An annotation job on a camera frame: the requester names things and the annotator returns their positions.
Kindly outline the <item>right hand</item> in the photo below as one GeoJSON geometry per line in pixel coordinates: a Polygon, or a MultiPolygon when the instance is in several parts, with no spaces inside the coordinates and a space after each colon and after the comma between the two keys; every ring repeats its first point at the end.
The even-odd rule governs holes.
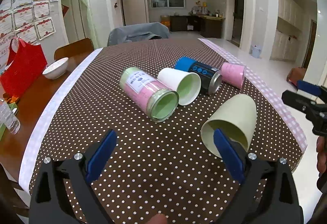
{"type": "Polygon", "coordinates": [[[317,170],[319,175],[326,171],[326,137],[319,136],[317,139],[317,170]]]}

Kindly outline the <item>left hand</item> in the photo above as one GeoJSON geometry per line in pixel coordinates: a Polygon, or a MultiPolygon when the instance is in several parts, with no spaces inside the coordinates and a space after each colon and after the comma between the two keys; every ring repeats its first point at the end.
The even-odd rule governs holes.
{"type": "Polygon", "coordinates": [[[168,221],[164,214],[156,214],[146,224],[168,224],[168,221]]]}

